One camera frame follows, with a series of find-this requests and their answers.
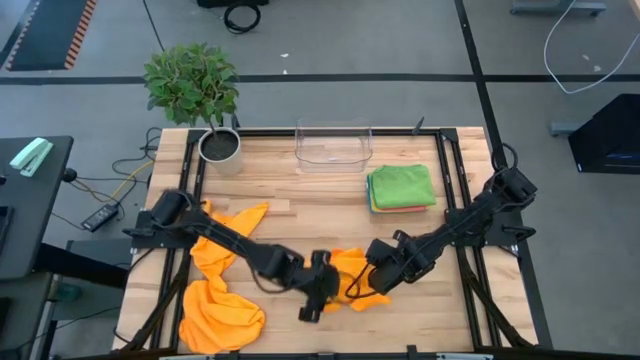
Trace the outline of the black metal table frame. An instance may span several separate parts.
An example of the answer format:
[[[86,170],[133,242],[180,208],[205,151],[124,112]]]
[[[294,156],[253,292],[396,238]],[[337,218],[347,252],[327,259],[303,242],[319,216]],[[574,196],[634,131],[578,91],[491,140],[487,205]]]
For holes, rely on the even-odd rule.
[[[464,194],[476,195],[491,173],[485,132],[480,127],[458,127],[458,142],[446,142],[448,129],[426,128],[413,135],[407,128],[377,128],[369,168],[381,165],[428,167],[437,195],[436,205],[422,213],[372,214],[366,203],[363,172],[307,173],[294,153],[290,128],[241,130],[242,171],[219,175],[200,165],[189,140],[196,129],[164,129],[156,153],[146,202],[153,205],[161,193],[185,183],[200,189],[204,198],[227,214],[260,203],[269,206],[253,232],[261,243],[277,243],[309,256],[315,250],[366,247],[373,239],[389,240],[396,230],[419,235],[443,222],[444,210],[458,205]],[[416,283],[402,284],[392,302],[363,312],[349,307],[304,323],[298,312],[304,296],[283,294],[271,286],[258,287],[247,264],[235,261],[223,275],[229,289],[256,303],[266,315],[260,337],[246,346],[245,355],[311,356],[317,353],[362,354],[372,358],[415,346],[422,352],[468,350],[471,331],[457,255],[447,248],[435,269]]]

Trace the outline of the yellow microfiber towel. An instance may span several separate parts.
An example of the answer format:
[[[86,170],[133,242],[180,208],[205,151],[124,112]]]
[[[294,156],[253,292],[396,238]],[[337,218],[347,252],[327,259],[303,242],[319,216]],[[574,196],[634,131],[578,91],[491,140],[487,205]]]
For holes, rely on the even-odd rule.
[[[367,175],[367,189],[373,212],[390,212],[400,208],[394,181],[369,173]]]

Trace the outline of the green leafy plant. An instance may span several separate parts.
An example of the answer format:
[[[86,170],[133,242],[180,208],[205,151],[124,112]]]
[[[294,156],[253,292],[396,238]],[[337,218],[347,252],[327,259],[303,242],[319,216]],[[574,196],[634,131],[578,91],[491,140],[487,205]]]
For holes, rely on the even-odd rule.
[[[147,107],[161,108],[168,121],[214,129],[237,112],[236,67],[221,48],[205,43],[176,45],[144,64]]]

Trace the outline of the black power adapter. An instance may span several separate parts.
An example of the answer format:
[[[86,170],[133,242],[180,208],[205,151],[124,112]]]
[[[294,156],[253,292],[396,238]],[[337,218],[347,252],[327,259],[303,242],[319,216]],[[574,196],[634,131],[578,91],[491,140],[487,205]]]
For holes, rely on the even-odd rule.
[[[114,219],[119,213],[116,205],[104,204],[96,212],[81,222],[81,227],[91,233]]]

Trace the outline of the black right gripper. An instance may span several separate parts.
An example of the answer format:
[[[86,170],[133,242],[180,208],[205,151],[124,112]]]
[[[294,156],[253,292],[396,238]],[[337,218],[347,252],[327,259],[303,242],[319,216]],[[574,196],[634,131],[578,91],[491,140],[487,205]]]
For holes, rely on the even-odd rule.
[[[401,283],[414,283],[434,269],[435,260],[423,254],[407,254],[404,249],[396,248],[392,257],[373,265],[368,275],[368,284],[376,292],[386,295]]]

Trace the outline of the black cabinet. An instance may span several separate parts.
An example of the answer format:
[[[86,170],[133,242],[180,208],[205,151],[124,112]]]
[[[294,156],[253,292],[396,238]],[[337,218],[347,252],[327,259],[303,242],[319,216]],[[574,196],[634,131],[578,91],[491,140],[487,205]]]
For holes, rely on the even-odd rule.
[[[621,94],[568,137],[582,173],[640,175],[640,94]]]

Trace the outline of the black desk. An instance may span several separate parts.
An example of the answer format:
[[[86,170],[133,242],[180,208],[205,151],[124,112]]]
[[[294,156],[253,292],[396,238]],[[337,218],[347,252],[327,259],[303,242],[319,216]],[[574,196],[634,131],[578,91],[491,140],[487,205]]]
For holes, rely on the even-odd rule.
[[[66,168],[74,139],[48,136],[53,148],[31,177],[10,166],[10,161],[26,147],[30,137],[0,138],[0,206],[13,209],[0,248],[0,281],[26,276],[32,271],[46,226]]]

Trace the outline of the pink microfiber towel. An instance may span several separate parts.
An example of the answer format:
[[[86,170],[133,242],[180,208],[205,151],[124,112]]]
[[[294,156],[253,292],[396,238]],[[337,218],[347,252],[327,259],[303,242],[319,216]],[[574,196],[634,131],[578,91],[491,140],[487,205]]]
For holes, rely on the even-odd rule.
[[[409,206],[409,207],[394,207],[394,208],[379,208],[375,204],[370,205],[372,213],[413,213],[426,211],[427,206]]]

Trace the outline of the black mat with orange stripes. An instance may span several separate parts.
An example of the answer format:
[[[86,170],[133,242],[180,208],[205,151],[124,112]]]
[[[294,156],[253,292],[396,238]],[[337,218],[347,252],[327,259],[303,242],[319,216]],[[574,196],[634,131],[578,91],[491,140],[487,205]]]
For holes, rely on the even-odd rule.
[[[97,0],[29,0],[0,63],[17,72],[72,69],[96,7]]]

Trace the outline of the green microfiber towel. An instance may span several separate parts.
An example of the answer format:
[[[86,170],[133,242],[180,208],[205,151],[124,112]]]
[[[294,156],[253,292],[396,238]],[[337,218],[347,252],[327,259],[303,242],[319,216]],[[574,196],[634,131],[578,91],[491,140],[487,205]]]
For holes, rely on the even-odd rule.
[[[369,183],[379,209],[436,204],[431,174],[425,165],[384,165],[369,174]]]

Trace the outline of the orange microfiber towel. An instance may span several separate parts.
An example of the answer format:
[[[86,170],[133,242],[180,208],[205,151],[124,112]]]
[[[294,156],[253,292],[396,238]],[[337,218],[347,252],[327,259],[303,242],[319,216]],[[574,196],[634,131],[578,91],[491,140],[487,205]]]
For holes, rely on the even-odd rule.
[[[390,305],[391,298],[377,293],[368,284],[372,271],[362,248],[332,249],[330,263],[340,275],[338,294],[324,308],[325,312],[336,312],[349,306],[357,312],[379,305]]]
[[[255,341],[266,314],[255,303],[230,292],[223,279],[236,255],[206,237],[198,238],[190,255],[204,277],[185,289],[180,340],[190,351],[201,354],[239,350]]]

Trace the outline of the mint green stapler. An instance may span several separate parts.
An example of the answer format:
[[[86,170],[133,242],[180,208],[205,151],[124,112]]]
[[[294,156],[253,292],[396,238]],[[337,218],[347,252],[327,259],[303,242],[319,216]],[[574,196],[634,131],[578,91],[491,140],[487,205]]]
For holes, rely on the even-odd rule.
[[[9,163],[24,177],[32,177],[53,149],[54,144],[37,137],[26,145]]]

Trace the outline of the white plant pot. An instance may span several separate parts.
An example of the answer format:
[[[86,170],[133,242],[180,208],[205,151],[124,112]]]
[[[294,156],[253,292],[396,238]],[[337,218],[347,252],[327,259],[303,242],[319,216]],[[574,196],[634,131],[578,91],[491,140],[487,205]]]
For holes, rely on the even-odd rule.
[[[220,175],[232,176],[242,171],[241,139],[231,128],[207,130],[199,139],[198,153]]]

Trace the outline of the grey furniture base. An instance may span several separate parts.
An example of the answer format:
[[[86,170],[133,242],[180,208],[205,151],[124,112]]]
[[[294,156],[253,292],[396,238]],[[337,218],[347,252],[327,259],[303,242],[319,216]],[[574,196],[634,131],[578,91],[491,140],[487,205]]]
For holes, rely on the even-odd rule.
[[[510,13],[552,14],[575,10],[597,16],[607,10],[607,5],[601,1],[590,0],[513,0]]]

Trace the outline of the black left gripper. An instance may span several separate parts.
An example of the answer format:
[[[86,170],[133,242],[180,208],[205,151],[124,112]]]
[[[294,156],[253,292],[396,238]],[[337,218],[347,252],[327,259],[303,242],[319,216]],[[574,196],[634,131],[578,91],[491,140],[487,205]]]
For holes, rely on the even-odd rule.
[[[305,306],[299,310],[298,319],[302,322],[317,323],[322,313],[321,307],[328,299],[337,295],[339,285],[340,275],[333,266],[296,270],[293,286],[307,296]]]

